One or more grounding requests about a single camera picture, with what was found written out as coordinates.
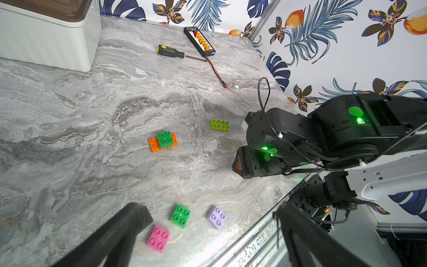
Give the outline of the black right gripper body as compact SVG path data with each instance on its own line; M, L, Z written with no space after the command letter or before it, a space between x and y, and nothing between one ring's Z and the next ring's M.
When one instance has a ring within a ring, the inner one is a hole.
M241 164L241 171L236 168L237 163ZM281 158L271 156L267 152L242 146L236 153L236 158L232 164L232 171L240 175L243 179L257 177L284 175L290 172L290 167Z

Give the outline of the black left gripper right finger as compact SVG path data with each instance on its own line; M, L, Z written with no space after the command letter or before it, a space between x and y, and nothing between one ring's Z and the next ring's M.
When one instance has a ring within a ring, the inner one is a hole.
M341 246L312 218L297 207L283 202L274 218L280 221L282 236L294 267L367 267L368 264Z

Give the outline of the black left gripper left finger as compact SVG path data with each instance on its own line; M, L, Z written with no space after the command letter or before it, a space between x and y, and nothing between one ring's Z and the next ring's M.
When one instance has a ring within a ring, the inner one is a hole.
M54 267L127 267L141 227L141 208L131 202Z

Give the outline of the lilac lego brick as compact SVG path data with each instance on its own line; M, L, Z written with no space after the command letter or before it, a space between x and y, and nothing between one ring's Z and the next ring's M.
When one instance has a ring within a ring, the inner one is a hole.
M226 215L217 205L213 205L206 216L211 226L220 230L225 223Z

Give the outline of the green square lego brick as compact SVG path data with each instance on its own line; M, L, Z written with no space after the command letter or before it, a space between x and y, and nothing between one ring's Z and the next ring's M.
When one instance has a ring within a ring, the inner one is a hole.
M159 132L157 134L157 140L160 149L166 149L173 146L173 137L170 131Z

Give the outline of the orange lego plate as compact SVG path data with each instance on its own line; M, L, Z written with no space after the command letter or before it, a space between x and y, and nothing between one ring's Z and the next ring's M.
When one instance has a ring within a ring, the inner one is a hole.
M171 146L171 147L169 147L169 148L172 148L172 147L174 147L174 146L177 146L177 145L178 145L178 142L177 142L177 138L176 138L176 136L175 136L175 133L174 133L174 132L171 132L171 134L172 134L172 137L173 137L173 141L174 141L174 143L173 143L173 146ZM154 138L150 138L150 139L149 139L149 144L150 144L150 147L151 147L151 151L152 151L153 153L154 153L154 152L161 151L161 150L165 150L165 149L160 149L160 148L159 148L159 144L158 144L157 136L156 136L156 137L154 137Z

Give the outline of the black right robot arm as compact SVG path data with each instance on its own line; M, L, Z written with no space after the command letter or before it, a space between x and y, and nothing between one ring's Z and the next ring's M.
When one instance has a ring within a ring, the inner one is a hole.
M244 179L326 172L303 187L294 204L349 214L367 205L386 215L387 196L410 215L427 218L427 99L374 93L332 98L308 116L282 109L249 112L247 145L232 170Z

